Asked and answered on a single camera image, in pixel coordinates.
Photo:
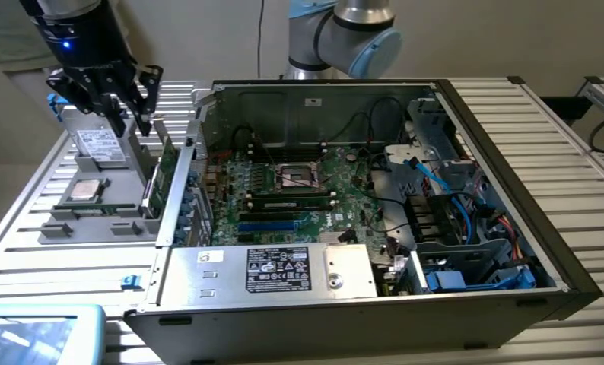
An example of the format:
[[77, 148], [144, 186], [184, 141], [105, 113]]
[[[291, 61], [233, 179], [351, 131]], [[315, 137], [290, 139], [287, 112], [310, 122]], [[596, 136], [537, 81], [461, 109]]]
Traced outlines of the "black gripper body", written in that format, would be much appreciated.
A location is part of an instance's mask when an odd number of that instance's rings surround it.
[[137, 67], [109, 1], [30, 1], [29, 17], [61, 66], [49, 87], [85, 113], [102, 97], [131, 102]]

